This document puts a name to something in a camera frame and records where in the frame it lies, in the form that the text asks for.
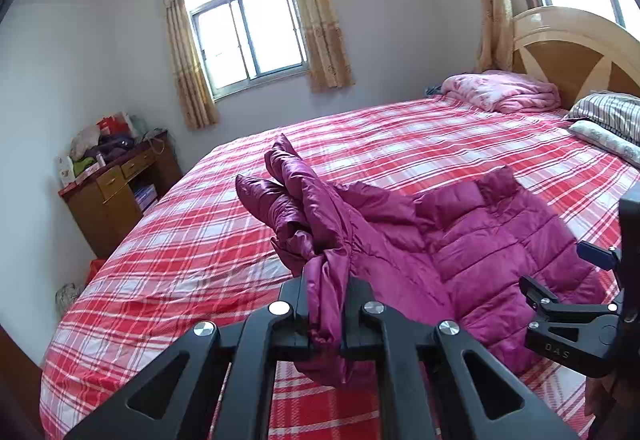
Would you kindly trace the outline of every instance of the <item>plaid bedsheet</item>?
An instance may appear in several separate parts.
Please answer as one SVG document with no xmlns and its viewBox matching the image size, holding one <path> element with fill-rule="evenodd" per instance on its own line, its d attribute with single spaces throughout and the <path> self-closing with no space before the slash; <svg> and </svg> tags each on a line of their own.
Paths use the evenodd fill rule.
<svg viewBox="0 0 640 440">
<path fill-rule="evenodd" d="M 579 239 L 619 243 L 617 202 L 640 173 L 572 137 L 564 112 L 484 113 L 428 98 L 320 118 L 213 149 L 137 225 L 66 314 L 46 354 L 40 415 L 59 439 L 194 323 L 244 319 L 289 272 L 271 230 L 236 198 L 236 174 L 268 177 L 264 152 L 285 133 L 320 177 L 412 194 L 509 165 Z M 611 277 L 601 273 L 609 293 Z M 584 377 L 541 360 L 522 377 L 581 435 Z M 371 439 L 377 398 L 324 388 L 278 364 L 272 439 Z"/>
</svg>

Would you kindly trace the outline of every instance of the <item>green cloth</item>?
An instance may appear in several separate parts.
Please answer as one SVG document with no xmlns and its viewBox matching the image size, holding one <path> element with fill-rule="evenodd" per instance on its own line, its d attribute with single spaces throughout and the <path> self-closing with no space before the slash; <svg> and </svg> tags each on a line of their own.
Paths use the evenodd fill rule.
<svg viewBox="0 0 640 440">
<path fill-rule="evenodd" d="M 91 164 L 95 164 L 95 159 L 91 157 L 80 160 L 79 162 L 74 162 L 74 176 L 78 178 L 78 175 Z"/>
</svg>

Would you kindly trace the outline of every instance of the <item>folded blanket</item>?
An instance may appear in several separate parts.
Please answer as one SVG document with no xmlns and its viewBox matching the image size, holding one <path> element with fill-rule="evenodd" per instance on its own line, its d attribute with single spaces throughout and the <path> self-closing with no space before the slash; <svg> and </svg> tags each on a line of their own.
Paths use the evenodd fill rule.
<svg viewBox="0 0 640 440">
<path fill-rule="evenodd" d="M 319 384 L 375 380 L 372 366 L 330 354 L 340 343 L 350 275 L 408 319 L 455 319 L 515 373 L 537 359 L 524 347 L 534 313 L 518 289 L 520 276 L 566 303 L 604 299 L 574 236 L 509 168 L 408 197 L 324 182 L 284 135 L 265 162 L 279 183 L 238 176 L 236 192 L 275 231 L 273 247 L 293 275 L 305 271 L 310 338 L 324 355 L 297 367 Z"/>
<path fill-rule="evenodd" d="M 442 94 L 500 113 L 544 113 L 560 107 L 555 84 L 507 71 L 451 76 L 442 84 Z"/>
</svg>

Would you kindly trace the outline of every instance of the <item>desk drawer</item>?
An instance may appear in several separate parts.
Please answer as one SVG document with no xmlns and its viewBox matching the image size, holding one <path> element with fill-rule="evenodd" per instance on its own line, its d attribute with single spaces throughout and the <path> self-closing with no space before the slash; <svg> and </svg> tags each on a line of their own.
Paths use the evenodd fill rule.
<svg viewBox="0 0 640 440">
<path fill-rule="evenodd" d="M 146 169 L 153 162 L 153 153 L 151 150 L 146 150 L 137 156 L 134 156 L 128 162 L 124 162 L 122 165 L 122 174 L 125 179 L 129 179 L 138 174 L 143 169 Z"/>
<path fill-rule="evenodd" d="M 111 198 L 115 193 L 123 188 L 126 183 L 122 176 L 122 170 L 117 166 L 112 167 L 105 172 L 105 174 L 101 175 L 96 182 L 98 187 L 100 187 L 100 191 L 105 200 Z"/>
<path fill-rule="evenodd" d="M 140 156 L 142 156 L 142 159 L 145 161 L 145 166 L 149 166 L 156 161 L 156 154 L 151 149 L 140 153 Z"/>
</svg>

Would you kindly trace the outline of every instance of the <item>curtain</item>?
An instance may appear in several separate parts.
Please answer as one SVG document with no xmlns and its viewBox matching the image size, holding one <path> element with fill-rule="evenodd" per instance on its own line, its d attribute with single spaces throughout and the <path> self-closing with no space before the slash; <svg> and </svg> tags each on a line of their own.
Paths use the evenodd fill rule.
<svg viewBox="0 0 640 440">
<path fill-rule="evenodd" d="M 351 86 L 351 65 L 330 0 L 296 0 L 308 48 L 313 90 Z"/>
<path fill-rule="evenodd" d="M 513 9 L 511 0 L 481 0 L 482 35 L 476 72 L 513 69 Z"/>
<path fill-rule="evenodd" d="M 175 86 L 184 120 L 190 129 L 215 124 L 218 110 L 202 69 L 184 0 L 163 1 Z"/>
</svg>

